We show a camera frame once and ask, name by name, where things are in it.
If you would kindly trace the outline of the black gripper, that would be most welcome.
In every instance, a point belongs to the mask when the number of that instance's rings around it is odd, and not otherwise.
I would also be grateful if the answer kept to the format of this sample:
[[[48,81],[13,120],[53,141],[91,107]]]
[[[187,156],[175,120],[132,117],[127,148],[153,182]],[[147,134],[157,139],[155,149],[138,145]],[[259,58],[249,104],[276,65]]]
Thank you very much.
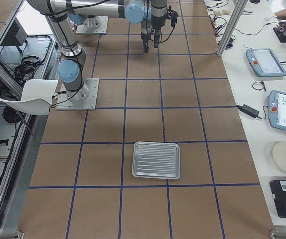
[[[151,40],[152,35],[152,25],[150,21],[141,22],[141,40],[143,41],[144,53],[149,53],[149,41]],[[154,47],[159,48],[161,42],[161,34],[154,34]]]
[[[165,26],[165,21],[171,21],[171,27],[175,28],[177,24],[178,13],[171,7],[151,8],[151,24],[154,29],[154,36],[160,36],[161,28]]]

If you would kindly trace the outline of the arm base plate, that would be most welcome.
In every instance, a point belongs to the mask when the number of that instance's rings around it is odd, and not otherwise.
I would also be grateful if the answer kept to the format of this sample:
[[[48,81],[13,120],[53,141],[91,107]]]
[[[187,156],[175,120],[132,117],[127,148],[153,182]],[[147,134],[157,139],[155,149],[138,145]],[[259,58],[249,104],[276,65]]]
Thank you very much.
[[[107,16],[95,16],[93,18],[87,18],[82,25],[76,28],[77,34],[85,35],[99,35],[106,34],[108,25]]]
[[[94,110],[96,108],[97,94],[99,88],[99,78],[86,78],[83,80],[83,87],[72,98],[73,92],[60,94],[58,104],[55,105],[57,110]]]

